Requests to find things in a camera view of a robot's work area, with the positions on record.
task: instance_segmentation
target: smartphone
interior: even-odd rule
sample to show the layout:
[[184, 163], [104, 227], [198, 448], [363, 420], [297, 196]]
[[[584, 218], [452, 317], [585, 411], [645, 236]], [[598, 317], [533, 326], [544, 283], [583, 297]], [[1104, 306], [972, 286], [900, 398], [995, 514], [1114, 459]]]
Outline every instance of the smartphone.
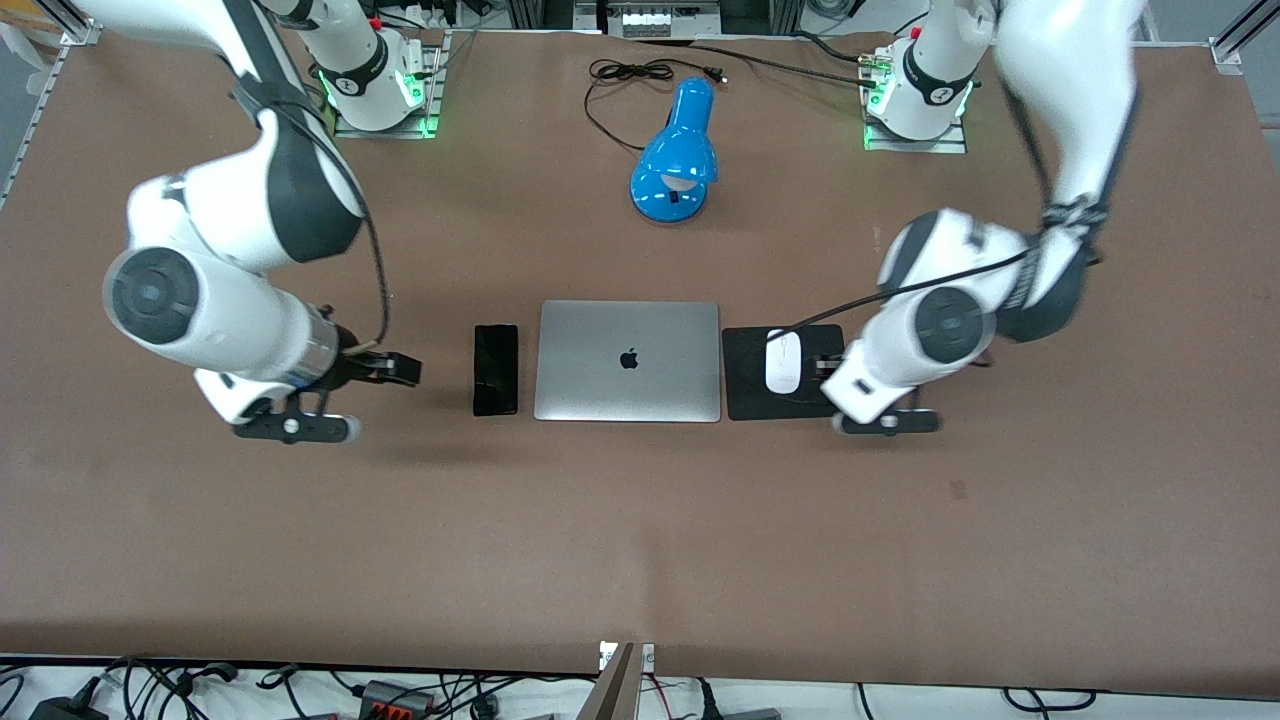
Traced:
[[516, 325], [476, 325], [471, 414], [515, 415], [520, 398], [520, 334]]

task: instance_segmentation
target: brown tabletop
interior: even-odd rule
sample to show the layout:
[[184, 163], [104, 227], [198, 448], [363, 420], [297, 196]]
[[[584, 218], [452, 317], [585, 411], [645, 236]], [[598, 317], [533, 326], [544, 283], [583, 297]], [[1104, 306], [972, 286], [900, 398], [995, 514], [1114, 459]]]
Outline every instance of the brown tabletop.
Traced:
[[[663, 54], [731, 77], [722, 179], [678, 227], [632, 210], [635, 160], [581, 106], [590, 60]], [[425, 382], [338, 393], [355, 446], [284, 447], [236, 439], [100, 300], [129, 190], [255, 140], [229, 76], [111, 35], [73, 51], [0, 214], [0, 650], [589, 671], [599, 641], [643, 639], [672, 675], [1280, 693], [1280, 182], [1242, 78], [1199, 47], [1138, 60], [1079, 318], [928, 386], [942, 433], [868, 441], [535, 421], [539, 306], [709, 300], [726, 327], [777, 325], [869, 292], [927, 210], [1033, 229], [993, 83], [969, 155], [867, 152], [847, 86], [484, 35], [439, 138], [340, 143], [389, 259], [388, 345]], [[643, 142], [668, 91], [595, 111]], [[273, 279], [374, 329], [365, 243]], [[480, 323], [520, 325], [518, 416], [470, 414]]]

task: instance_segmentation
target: silver laptop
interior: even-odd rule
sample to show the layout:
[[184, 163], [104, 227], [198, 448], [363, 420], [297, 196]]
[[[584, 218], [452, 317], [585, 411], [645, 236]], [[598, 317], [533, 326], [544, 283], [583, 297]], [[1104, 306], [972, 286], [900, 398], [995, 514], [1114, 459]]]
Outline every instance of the silver laptop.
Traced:
[[719, 420], [714, 302], [548, 300], [538, 336], [539, 420]]

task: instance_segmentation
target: blue lamp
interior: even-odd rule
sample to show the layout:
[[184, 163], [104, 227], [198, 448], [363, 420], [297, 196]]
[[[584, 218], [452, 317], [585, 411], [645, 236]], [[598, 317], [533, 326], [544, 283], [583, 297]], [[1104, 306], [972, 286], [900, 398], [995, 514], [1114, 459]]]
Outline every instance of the blue lamp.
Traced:
[[676, 86], [667, 127], [644, 149], [631, 173], [631, 201], [646, 218], [678, 223], [692, 218], [707, 201], [707, 184], [719, 168], [707, 137], [716, 90], [700, 77]]

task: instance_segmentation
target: white mouse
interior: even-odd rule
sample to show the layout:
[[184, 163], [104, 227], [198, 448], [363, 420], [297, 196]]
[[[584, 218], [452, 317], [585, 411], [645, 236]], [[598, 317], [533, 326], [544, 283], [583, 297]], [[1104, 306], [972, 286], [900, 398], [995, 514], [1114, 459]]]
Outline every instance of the white mouse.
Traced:
[[[769, 331], [769, 337], [781, 333]], [[800, 388], [800, 337], [787, 333], [764, 343], [764, 387], [776, 395], [791, 395]]]

